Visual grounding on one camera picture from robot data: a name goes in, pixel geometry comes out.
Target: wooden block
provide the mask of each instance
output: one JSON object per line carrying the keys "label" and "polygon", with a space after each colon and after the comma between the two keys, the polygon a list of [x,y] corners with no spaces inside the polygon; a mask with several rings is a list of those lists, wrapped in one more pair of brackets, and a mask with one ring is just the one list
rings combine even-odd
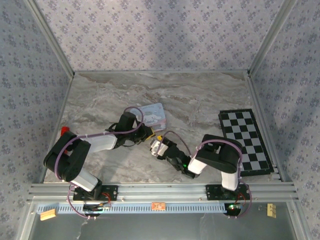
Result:
{"label": "wooden block", "polygon": [[42,212],[40,214],[40,220],[44,221],[44,220],[47,220],[47,219],[54,218],[55,216],[57,216],[56,209],[51,209],[49,211]]}
{"label": "wooden block", "polygon": [[266,215],[271,218],[276,218],[276,205],[272,203],[267,204]]}
{"label": "wooden block", "polygon": [[151,210],[165,211],[166,210],[166,203],[165,202],[153,202],[151,204]]}

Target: black mounting plate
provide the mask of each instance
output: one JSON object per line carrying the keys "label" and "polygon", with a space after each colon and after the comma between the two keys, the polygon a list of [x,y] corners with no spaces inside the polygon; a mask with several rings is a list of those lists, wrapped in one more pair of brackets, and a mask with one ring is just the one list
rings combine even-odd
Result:
{"label": "black mounting plate", "polygon": [[250,199],[247,187],[244,184],[239,184],[236,191],[224,189],[221,184],[209,184],[205,186],[205,192],[208,201],[236,201],[239,193],[243,194],[246,200]]}
{"label": "black mounting plate", "polygon": [[85,195],[86,191],[80,187],[74,190],[73,201],[94,201],[94,202],[106,202],[108,198],[101,193],[107,193],[110,195],[111,201],[116,201],[118,196],[118,185],[102,185],[101,192],[97,199],[93,200]]}

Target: patterned wallpaper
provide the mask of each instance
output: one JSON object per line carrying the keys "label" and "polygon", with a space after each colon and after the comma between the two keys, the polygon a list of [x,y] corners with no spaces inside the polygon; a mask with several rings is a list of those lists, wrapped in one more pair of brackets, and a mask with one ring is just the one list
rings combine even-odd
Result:
{"label": "patterned wallpaper", "polygon": [[69,80],[23,1],[0,8],[0,240],[11,240]]}
{"label": "patterned wallpaper", "polygon": [[283,0],[36,0],[74,71],[248,69]]}
{"label": "patterned wallpaper", "polygon": [[298,0],[254,77],[283,168],[320,239],[320,2]]}

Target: black and white checkered board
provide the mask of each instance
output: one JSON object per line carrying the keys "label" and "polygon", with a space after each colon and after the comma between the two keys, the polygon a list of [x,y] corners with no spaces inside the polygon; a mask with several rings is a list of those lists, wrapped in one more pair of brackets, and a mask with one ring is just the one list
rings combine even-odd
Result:
{"label": "black and white checkered board", "polygon": [[219,119],[224,137],[237,140],[243,146],[241,176],[274,172],[251,109],[220,111]]}

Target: marble surface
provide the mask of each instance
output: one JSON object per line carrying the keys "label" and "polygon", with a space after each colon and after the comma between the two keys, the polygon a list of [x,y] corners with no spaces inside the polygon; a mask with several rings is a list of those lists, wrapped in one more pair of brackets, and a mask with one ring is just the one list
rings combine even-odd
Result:
{"label": "marble surface", "polygon": [[[220,110],[251,108],[251,98],[241,76],[222,73],[86,73],[76,74],[63,113],[61,126],[76,134],[100,133],[118,122],[128,106],[162,103],[167,130],[178,133],[191,152],[204,134],[223,136]],[[175,135],[168,138],[185,147]],[[150,140],[133,147],[104,150],[87,156],[85,169],[104,183],[171,183],[221,180],[221,174],[206,167],[190,179],[167,161],[150,153]],[[246,177],[267,181],[270,176]],[[47,171],[45,182],[56,182]]]}

